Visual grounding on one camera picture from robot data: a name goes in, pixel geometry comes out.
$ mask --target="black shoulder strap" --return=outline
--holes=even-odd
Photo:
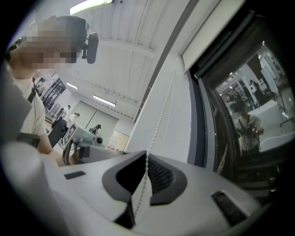
[[[35,96],[36,96],[36,91],[34,90],[34,88],[32,88],[31,94],[30,94],[29,97],[28,97],[28,101],[29,101],[30,103],[32,103],[32,101],[33,101],[33,99],[35,98]]]
[[[244,129],[244,125],[242,125],[240,119],[239,119],[239,123],[240,123],[240,125],[241,125],[241,128]]]

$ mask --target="fluorescent light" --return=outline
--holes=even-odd
[[[69,85],[69,86],[71,86],[71,87],[74,88],[74,89],[78,89],[78,87],[76,87],[75,85],[72,85],[72,84],[70,84],[70,83],[68,83],[68,82],[66,82],[66,84]]]
[[[110,101],[104,100],[104,99],[99,98],[99,97],[97,97],[97,96],[95,96],[95,95],[93,95],[93,97],[94,97],[95,99],[99,100],[99,101],[105,102],[106,104],[109,104],[109,105],[111,105],[111,106],[116,107],[116,104],[115,104],[115,103],[112,103],[112,102],[110,102]]]
[[[70,8],[70,14],[73,15],[77,12],[83,11],[98,5],[113,3],[113,0],[86,0]]]

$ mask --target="white wall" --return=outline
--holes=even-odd
[[[91,118],[86,130],[101,125],[101,129],[98,130],[97,136],[102,138],[102,144],[107,145],[107,142],[117,124],[118,119],[101,111],[95,110],[94,116]]]
[[[69,114],[73,113],[80,114],[80,116],[75,119],[75,123],[81,126],[83,129],[89,130],[90,128],[93,128],[96,125],[100,124],[101,129],[98,130],[97,136],[102,138],[103,145],[107,144],[117,124],[117,118],[101,112],[82,101]]]
[[[191,128],[191,103],[189,82],[183,75],[183,61],[179,56],[168,55],[162,69],[149,93],[142,112],[138,117],[131,136],[125,148],[126,152],[148,150],[154,136],[163,104],[166,99],[170,82],[176,68],[174,96],[168,131],[162,156],[187,162]],[[163,144],[168,116],[171,107],[172,89],[168,97],[167,107],[159,128],[152,154],[160,154]]]
[[[134,128],[133,122],[129,120],[125,120],[125,119],[119,119],[114,130],[122,134],[125,134],[127,136],[130,136],[133,128]]]
[[[94,116],[96,109],[84,102],[80,102],[76,108],[69,114],[79,113],[80,116],[75,119],[75,123],[85,129],[90,122],[91,118]]]
[[[61,95],[59,95],[54,103],[60,104],[60,107],[70,105],[71,108],[67,112],[67,115],[70,115],[75,110],[76,106],[80,103],[80,99],[74,94],[71,94],[69,89],[66,89]]]

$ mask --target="black slot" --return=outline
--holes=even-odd
[[[73,173],[65,174],[65,178],[66,179],[73,179],[73,178],[80,177],[82,175],[86,175],[86,173],[83,172],[83,171],[76,171],[76,172],[73,172]]]
[[[231,226],[234,226],[247,218],[247,216],[228,198],[225,193],[218,191],[212,195],[212,198]]]

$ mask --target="person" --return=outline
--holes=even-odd
[[[66,131],[75,123],[75,119],[78,118],[80,116],[79,113],[74,113],[68,116],[68,118],[66,119]]]
[[[250,115],[245,106],[239,107],[241,117],[236,121],[236,130],[242,137],[241,154],[251,155],[260,151],[259,136],[264,133],[261,119],[255,115]]]
[[[91,129],[89,130],[89,132],[92,133],[92,134],[94,134],[94,135],[96,135],[99,129],[101,129],[101,125],[100,125],[100,124],[98,124],[98,125],[95,126],[94,128],[91,128]]]
[[[32,77],[39,69],[56,69],[61,64],[76,62],[87,38],[86,21],[76,16],[52,16],[32,27],[34,30],[28,31],[21,46],[5,54],[7,69],[23,97],[33,95],[32,108],[20,132],[38,135],[38,151],[63,166],[62,156],[53,150],[46,134],[45,109],[40,97],[35,96]],[[70,164],[76,163],[71,156]]]
[[[54,128],[54,126],[56,125],[56,123],[57,123],[59,120],[62,120],[63,118],[65,118],[66,113],[70,110],[70,108],[71,108],[71,106],[68,105],[68,106],[65,106],[65,107],[63,107],[63,108],[60,109],[60,111],[59,111],[59,113],[58,113],[58,114],[60,114],[60,116],[59,116],[58,119],[55,119],[55,121],[54,121],[53,124],[51,125],[51,128]]]
[[[231,102],[231,95],[230,94],[226,94],[227,95],[227,97],[226,97],[226,101],[227,102]]]
[[[33,82],[33,85],[34,85],[34,90],[36,91],[37,94],[39,94],[39,89],[37,88],[36,84],[35,84],[35,78],[33,77],[32,78],[32,82]]]
[[[265,104],[265,98],[263,92],[260,90],[259,84],[253,80],[250,80],[250,86],[254,86],[253,93],[260,106]]]

